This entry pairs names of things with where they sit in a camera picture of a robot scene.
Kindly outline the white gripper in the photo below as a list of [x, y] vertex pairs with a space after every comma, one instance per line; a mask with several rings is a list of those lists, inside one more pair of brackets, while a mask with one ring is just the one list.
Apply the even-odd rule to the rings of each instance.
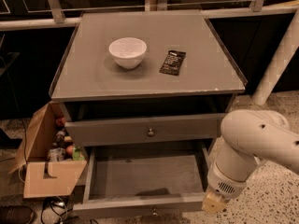
[[202, 202], [202, 209], [208, 213], [222, 211], [228, 199], [237, 198], [246, 187], [246, 182], [237, 182], [226, 177], [215, 163], [212, 163], [207, 175], [209, 187]]

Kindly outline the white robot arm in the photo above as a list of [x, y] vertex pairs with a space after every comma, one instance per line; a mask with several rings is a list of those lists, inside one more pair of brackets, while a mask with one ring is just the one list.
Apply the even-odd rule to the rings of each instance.
[[221, 122], [224, 144], [211, 163], [202, 209], [223, 210], [238, 197], [252, 173], [266, 161], [299, 174], [299, 134], [284, 116], [271, 110], [235, 110]]

